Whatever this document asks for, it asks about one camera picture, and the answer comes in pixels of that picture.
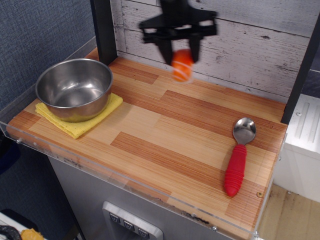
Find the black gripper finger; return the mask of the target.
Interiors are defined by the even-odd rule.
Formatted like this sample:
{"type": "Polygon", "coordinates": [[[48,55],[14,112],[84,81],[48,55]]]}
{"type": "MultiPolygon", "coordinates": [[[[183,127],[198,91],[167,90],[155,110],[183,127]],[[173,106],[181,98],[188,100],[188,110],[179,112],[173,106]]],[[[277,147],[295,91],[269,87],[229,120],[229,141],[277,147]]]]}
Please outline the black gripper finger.
{"type": "Polygon", "coordinates": [[[158,50],[161,53],[165,63],[167,65],[171,65],[173,59],[172,38],[153,37],[151,42],[158,47],[158,50]]]}
{"type": "Polygon", "coordinates": [[[202,37],[199,34],[192,34],[188,38],[191,57],[194,63],[196,63],[199,60],[201,40],[202,40],[202,37]]]}

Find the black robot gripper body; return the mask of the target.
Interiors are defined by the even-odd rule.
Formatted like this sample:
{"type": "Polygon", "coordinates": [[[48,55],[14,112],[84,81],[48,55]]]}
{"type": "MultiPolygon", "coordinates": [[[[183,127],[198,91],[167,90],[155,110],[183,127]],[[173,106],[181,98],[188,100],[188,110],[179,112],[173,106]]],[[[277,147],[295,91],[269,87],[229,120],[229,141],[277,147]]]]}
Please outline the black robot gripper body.
{"type": "Polygon", "coordinates": [[[217,12],[192,7],[187,0],[161,0],[162,13],[139,23],[145,43],[217,34],[217,12]]]}

